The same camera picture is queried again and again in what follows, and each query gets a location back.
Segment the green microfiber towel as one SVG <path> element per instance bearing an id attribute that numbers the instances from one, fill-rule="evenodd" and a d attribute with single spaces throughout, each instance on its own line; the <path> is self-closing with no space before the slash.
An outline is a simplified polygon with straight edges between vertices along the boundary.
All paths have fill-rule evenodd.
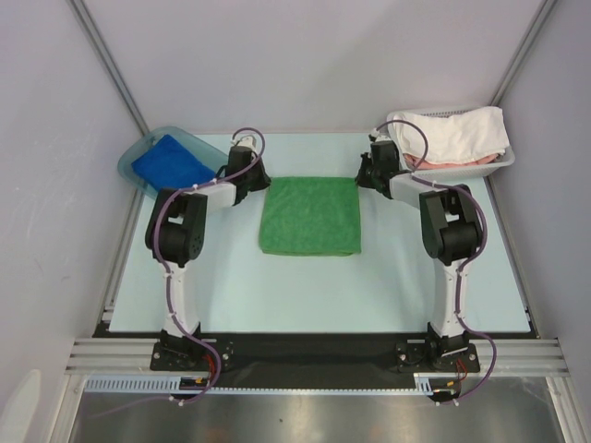
<path id="1" fill-rule="evenodd" d="M 265 254 L 347 257 L 361 252 L 361 213 L 355 180 L 277 177 L 265 197 L 259 226 Z"/>

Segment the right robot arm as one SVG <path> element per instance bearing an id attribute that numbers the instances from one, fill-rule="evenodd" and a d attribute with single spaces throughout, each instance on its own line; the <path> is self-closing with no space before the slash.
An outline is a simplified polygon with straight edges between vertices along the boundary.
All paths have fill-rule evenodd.
<path id="1" fill-rule="evenodd" d="M 447 370 L 469 346 L 464 299 L 469 268 L 487 240 L 483 212 L 468 186 L 437 185 L 403 169 L 388 139 L 372 141 L 361 155 L 356 183 L 419 212 L 422 244 L 435 270 L 425 358 L 433 369 Z"/>

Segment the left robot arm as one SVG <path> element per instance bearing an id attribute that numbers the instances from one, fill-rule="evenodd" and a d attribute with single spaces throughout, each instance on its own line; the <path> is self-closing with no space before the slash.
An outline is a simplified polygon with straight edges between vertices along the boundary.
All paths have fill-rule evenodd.
<path id="1" fill-rule="evenodd" d="M 200 364 L 207 347 L 199 339 L 200 320 L 185 294 L 187 265 L 205 244 L 207 218 L 240 204 L 248 194 L 271 184 L 256 140 L 234 142 L 227 164 L 208 182 L 159 191 L 145 234 L 146 247 L 163 268 L 166 315 L 159 344 L 184 369 Z"/>

